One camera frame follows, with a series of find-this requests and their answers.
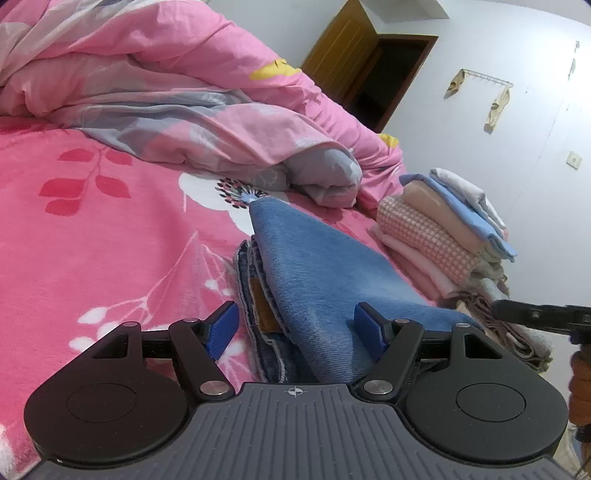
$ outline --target gray fabric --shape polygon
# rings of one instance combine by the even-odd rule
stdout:
[[[490,278],[481,279],[474,290],[475,293],[459,293],[459,299],[466,303],[473,318],[493,333],[503,347],[532,369],[537,372],[548,370],[552,361],[552,344],[546,335],[523,325],[502,322],[492,317],[493,302],[508,300],[509,297],[501,292]]]

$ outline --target folded blue towel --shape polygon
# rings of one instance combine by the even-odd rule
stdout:
[[[515,261],[517,252],[505,240],[503,240],[496,232],[495,228],[482,218],[476,211],[468,205],[459,200],[452,192],[445,188],[440,183],[433,180],[431,177],[426,177],[421,174],[406,174],[400,175],[399,181],[402,185],[412,182],[413,180],[422,180],[428,187],[435,190],[443,200],[450,206],[450,208],[457,213],[458,217],[483,240],[490,241],[491,245],[499,252],[502,258],[507,258],[512,262]]]
[[[353,329],[360,301],[428,330],[474,325],[455,310],[426,305],[385,257],[280,200],[258,199],[250,214],[277,321],[321,382],[352,383],[373,366]]]

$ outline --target blue gripper pad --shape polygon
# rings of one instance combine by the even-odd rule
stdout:
[[[238,331],[239,318],[238,305],[233,302],[229,308],[220,314],[217,320],[210,323],[209,338],[203,346],[215,361],[220,360],[224,350]]]
[[[369,356],[374,362],[377,362],[388,348],[381,325],[369,315],[360,303],[355,306],[353,325]]]

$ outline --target ceiling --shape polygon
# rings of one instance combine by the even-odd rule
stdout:
[[[585,0],[487,0],[529,7],[591,26],[591,6]]]

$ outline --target white wall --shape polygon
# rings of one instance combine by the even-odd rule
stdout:
[[[450,20],[392,23],[381,33],[439,35],[384,129],[400,139],[408,170],[448,168],[487,191],[519,252],[506,267],[514,299],[591,306],[591,28],[528,8],[456,0]],[[498,85],[469,77],[444,99],[461,68],[515,84],[491,135],[483,126]],[[570,150],[583,157],[579,171],[565,164]],[[571,350],[560,340],[550,372],[564,393]]]
[[[345,1],[210,0],[209,6],[298,67]]]

